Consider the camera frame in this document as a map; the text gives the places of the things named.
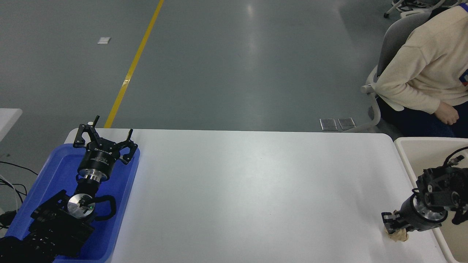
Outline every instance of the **robotic arm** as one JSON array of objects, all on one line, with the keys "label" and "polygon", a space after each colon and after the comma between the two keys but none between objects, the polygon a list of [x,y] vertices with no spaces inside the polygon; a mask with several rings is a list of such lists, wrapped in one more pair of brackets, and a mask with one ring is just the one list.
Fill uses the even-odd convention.
[{"label": "robotic arm", "polygon": [[[96,197],[102,182],[110,179],[117,160],[128,164],[138,145],[131,139],[130,129],[127,139],[120,143],[99,137],[94,122],[80,124],[73,147],[85,148],[86,153],[77,169],[77,187],[72,196],[65,190],[58,192],[42,203],[31,214],[34,221],[29,226],[29,234],[19,240],[13,236],[0,239],[0,262],[37,262],[51,263],[58,255],[77,257],[81,247],[88,240],[94,228],[94,220],[108,220],[116,213],[113,196]],[[85,145],[83,133],[90,142]],[[120,151],[129,148],[130,152],[121,157]],[[108,201],[110,214],[98,216],[94,211],[96,204]]]},{"label": "robotic arm", "polygon": [[462,155],[451,159],[459,149],[449,155],[443,166],[425,169],[418,176],[417,188],[403,202],[401,209],[394,213],[383,212],[382,220],[389,234],[399,229],[425,231],[440,227],[448,217],[448,211],[455,211],[452,223],[461,224],[468,220],[468,168],[454,168]]}]

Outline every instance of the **yellow floor line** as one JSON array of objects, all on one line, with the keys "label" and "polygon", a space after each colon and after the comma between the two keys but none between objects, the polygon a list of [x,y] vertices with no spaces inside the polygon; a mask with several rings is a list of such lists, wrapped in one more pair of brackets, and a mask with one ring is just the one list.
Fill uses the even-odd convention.
[{"label": "yellow floor line", "polygon": [[159,1],[158,7],[156,8],[153,14],[153,17],[151,18],[151,21],[148,25],[148,28],[146,29],[143,39],[141,40],[140,47],[138,48],[137,53],[135,54],[135,57],[133,58],[132,64],[130,65],[130,68],[128,69],[128,72],[127,72],[127,75],[125,76],[125,80],[122,84],[122,87],[120,88],[120,91],[118,92],[117,98],[114,102],[114,106],[112,106],[112,109],[110,110],[109,116],[107,117],[106,123],[104,124],[104,128],[110,128],[112,126],[112,122],[114,122],[114,118],[116,117],[118,108],[120,107],[120,103],[122,102],[122,99],[124,98],[125,91],[127,91],[128,83],[130,83],[130,80],[132,79],[133,72],[135,71],[135,68],[137,67],[138,61],[140,60],[141,53],[143,52],[143,49],[145,48],[149,34],[151,34],[151,30],[153,29],[154,22],[156,22],[156,18],[158,18],[158,14],[159,14],[159,11],[161,10],[163,3],[164,3],[164,0]]}]

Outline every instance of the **chair leg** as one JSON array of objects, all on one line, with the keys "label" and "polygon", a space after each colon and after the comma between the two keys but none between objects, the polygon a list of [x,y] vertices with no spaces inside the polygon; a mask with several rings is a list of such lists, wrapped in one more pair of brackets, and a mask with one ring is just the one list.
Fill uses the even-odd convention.
[{"label": "chair leg", "polygon": [[377,104],[377,100],[375,99],[375,92],[368,93],[367,96],[371,100],[372,110],[374,111],[374,118],[368,123],[354,127],[349,130],[345,130],[343,132],[362,132],[376,126],[380,122],[380,109],[379,105]]},{"label": "chair leg", "polygon": [[403,3],[403,1],[404,1],[404,0],[399,0],[394,6],[392,6],[392,8],[390,8],[387,12],[385,12],[385,13],[383,14],[383,17],[387,18],[388,15],[389,15],[391,12],[393,12],[393,10],[395,10],[397,6],[399,6],[401,3]]}]

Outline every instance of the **white chair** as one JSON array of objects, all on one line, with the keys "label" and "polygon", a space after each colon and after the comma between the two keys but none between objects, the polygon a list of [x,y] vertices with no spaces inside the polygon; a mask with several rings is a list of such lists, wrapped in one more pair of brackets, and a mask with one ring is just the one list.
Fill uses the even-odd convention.
[{"label": "white chair", "polygon": [[[410,11],[401,12],[400,17],[404,18],[408,15],[414,15],[422,12],[431,12],[432,10],[439,8],[439,7],[454,7],[461,3],[466,3],[468,0],[418,0],[419,3],[422,4],[423,7],[416,7],[412,8]],[[384,13],[383,17],[387,18],[389,14],[394,11],[398,6],[405,3],[406,0],[399,0],[396,3],[392,1],[392,8],[390,8],[387,12]]]},{"label": "white chair", "polygon": [[423,13],[423,12],[432,12],[434,9],[437,9],[439,7],[446,7],[446,8],[452,8],[455,7],[461,3],[466,3],[468,0],[440,0],[438,3],[436,3],[433,6],[430,6],[429,8],[415,8],[411,11],[406,11],[406,12],[401,12],[400,17],[404,18],[408,15],[414,15],[418,13]]},{"label": "white chair", "polygon": [[[390,61],[392,61],[393,57],[396,55],[398,50],[401,48],[401,46],[405,44],[406,39],[408,38],[410,33],[415,28],[424,24],[429,19],[430,14],[431,13],[424,12],[407,16],[405,18],[397,20],[387,29],[383,39],[382,49],[380,51],[379,63],[377,66],[375,66],[375,68],[367,77],[366,84],[361,87],[361,92],[366,93],[369,99],[371,100],[372,112],[370,115],[373,115],[373,117],[371,117],[373,118],[373,120],[366,124],[362,124],[360,126],[354,127],[343,132],[362,132],[374,128],[377,124],[379,124],[379,122],[381,122],[380,109],[376,101],[377,94],[375,93],[373,87],[375,86],[375,83],[377,82],[379,76],[388,66]],[[395,109],[403,109],[403,106],[395,102],[392,102],[386,98],[382,99],[384,99],[388,104],[391,104],[391,106],[393,106]]]}]

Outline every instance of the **blue plastic tray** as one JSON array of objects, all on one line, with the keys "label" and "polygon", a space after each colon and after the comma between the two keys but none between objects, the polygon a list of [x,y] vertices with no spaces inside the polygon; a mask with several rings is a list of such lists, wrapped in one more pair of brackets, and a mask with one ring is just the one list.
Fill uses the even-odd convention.
[{"label": "blue plastic tray", "polygon": [[[63,144],[52,151],[6,235],[23,239],[29,234],[28,228],[33,221],[31,213],[40,204],[62,189],[66,190],[67,195],[73,194],[77,185],[75,180],[76,169],[84,153],[84,148],[76,149],[73,148],[72,144]],[[81,248],[79,257],[58,256],[54,261],[55,263],[104,263],[110,257],[117,242],[133,179],[137,172],[139,156],[140,151],[137,149],[133,160],[128,165],[117,161],[110,179],[101,183],[96,194],[96,196],[112,195],[115,197],[116,215],[107,221],[94,221],[91,223],[95,230]],[[97,204],[95,211],[99,215],[109,214],[109,203]]]}]

